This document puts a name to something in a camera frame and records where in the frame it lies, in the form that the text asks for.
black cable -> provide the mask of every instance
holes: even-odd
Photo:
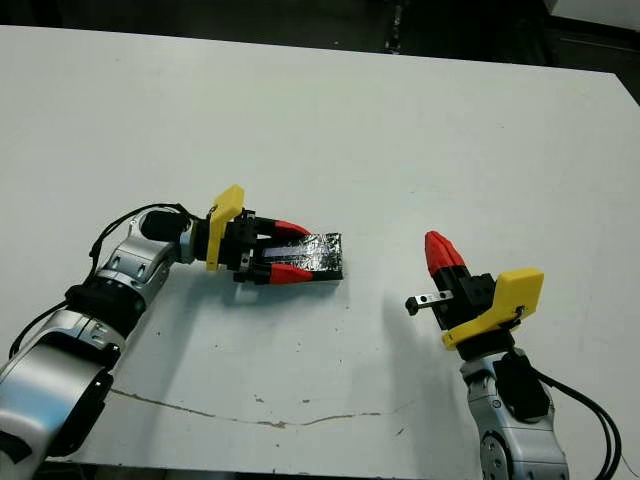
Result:
[[[600,471],[596,476],[596,478],[602,478],[603,475],[607,473],[609,465],[611,464],[611,435],[609,434],[609,428],[607,427],[607,422],[605,421],[604,417],[599,413],[596,413],[596,417],[598,417],[600,425],[602,425],[602,431],[604,432],[604,441],[606,443],[604,462],[602,463],[602,468],[600,468]]]
[[[618,469],[618,465],[620,464],[620,457],[622,456],[622,438],[620,437],[620,432],[618,430],[618,427],[616,426],[611,416],[609,416],[609,414],[606,412],[604,408],[602,408],[600,405],[598,405],[596,402],[591,400],[586,395],[549,377],[548,375],[545,375],[544,373],[539,372],[533,367],[530,367],[530,368],[536,374],[536,376],[541,382],[546,383],[550,387],[560,390],[565,395],[582,403],[585,407],[591,410],[598,417],[598,420],[600,420],[600,423],[602,424],[603,431],[605,432],[605,439],[607,442],[607,453],[610,453],[611,451],[609,432],[607,430],[607,425],[609,426],[609,428],[611,429],[611,433],[613,434],[613,440],[614,440],[613,456],[611,458],[611,463],[605,461],[605,464],[602,466],[600,473],[598,473],[596,480],[610,480],[611,478],[613,478],[613,474]]]
[[[104,242],[105,238],[111,235],[115,231],[115,229],[118,228],[120,225],[122,225],[122,223],[125,222],[127,219],[150,208],[172,208],[176,210],[178,213],[180,213],[181,215],[186,216],[190,220],[200,220],[198,217],[191,214],[186,208],[184,208],[179,203],[152,203],[150,205],[145,205],[144,207],[139,207],[139,208],[136,208],[135,210],[131,210],[129,213],[117,218],[116,220],[111,222],[109,225],[107,225],[102,231],[102,233],[100,233],[96,241],[93,243],[93,245],[91,246],[91,250],[89,251],[89,257],[91,257],[91,269],[89,270],[89,274],[87,275],[87,277],[84,279],[83,283],[85,285],[91,279],[93,279],[93,277],[96,274],[96,271],[98,269],[98,262],[100,260],[100,252],[102,250],[102,242]],[[24,339],[25,335],[29,332],[29,330],[31,330],[38,322],[42,321],[52,313],[66,306],[67,306],[67,301],[64,300],[58,303],[57,305],[54,305],[47,311],[41,313],[33,320],[31,320],[31,322],[29,322],[22,329],[22,331],[18,334],[16,339],[11,344],[11,347],[9,348],[9,358],[11,359],[11,357],[13,357],[16,353],[18,353],[18,351],[20,350],[20,344],[22,343],[22,340]]]
[[[39,321],[41,321],[43,318],[48,317],[49,315],[51,315],[53,312],[56,312],[58,310],[60,310],[61,308],[64,308],[67,306],[67,301],[63,300],[62,302],[54,305],[53,307],[51,307],[49,310],[47,310],[46,312],[42,312],[40,315],[38,315],[36,318],[34,318],[33,320],[31,320],[31,322],[29,322],[29,324],[24,327],[22,329],[22,331],[20,332],[20,334],[18,334],[18,336],[16,337],[16,339],[13,341],[13,343],[11,344],[11,347],[9,348],[9,358],[13,357],[16,353],[18,353],[18,350],[20,350],[20,343],[22,343],[22,339],[24,338],[24,336],[27,334],[27,332],[29,332],[29,330],[31,330]]]

foil-wrapped block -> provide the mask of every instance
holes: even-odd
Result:
[[[312,234],[265,245],[260,257],[264,263],[285,263],[312,272],[314,280],[341,280],[342,234]]]

white tabletop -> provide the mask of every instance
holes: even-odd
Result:
[[[239,183],[259,215],[343,233],[337,285],[175,267],[75,460],[480,478],[461,360],[403,308],[434,289],[437,229],[474,273],[545,272],[518,344],[640,462],[640,110],[615,76],[2,27],[0,112],[2,352],[139,205],[204,214]],[[590,478],[599,427],[554,401],[572,478]]]

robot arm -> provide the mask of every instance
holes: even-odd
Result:
[[[607,440],[605,464],[596,477],[611,478],[621,452],[611,417],[595,402],[535,370],[514,347],[511,329],[536,311],[543,274],[527,268],[469,274],[451,242],[437,232],[425,236],[429,273],[439,291],[410,297],[410,315],[432,308],[442,341],[465,361],[460,369],[478,427],[483,478],[491,480],[568,480],[564,452],[553,430],[554,407],[548,389],[557,387],[598,416]],[[617,447],[610,456],[609,433]]]
[[[0,449],[16,478],[84,441],[113,383],[109,371],[174,262],[191,263],[198,223],[170,209],[133,218],[104,267],[66,294],[0,373]]]
[[[257,258],[263,242],[286,250],[293,248],[287,242],[313,238],[317,243],[329,235],[308,235],[297,225],[270,219],[258,219],[260,228],[252,228],[257,217],[244,210],[243,197],[240,187],[231,187],[205,219],[177,204],[156,204],[107,226],[91,250],[93,267],[87,279],[66,292],[66,301],[50,310],[45,324],[22,348],[23,334],[18,337],[9,362],[0,369],[0,453],[10,459],[0,458],[1,478],[31,478],[47,456],[69,455],[80,447],[104,409],[113,383],[109,372],[173,263],[197,259],[206,261],[208,269],[222,264],[236,272],[236,280],[256,283],[341,278],[341,269],[323,276],[277,263],[282,258]],[[128,236],[98,269],[102,240],[132,216]],[[333,253],[341,259],[340,248]],[[311,248],[286,261],[324,256],[322,248]]]

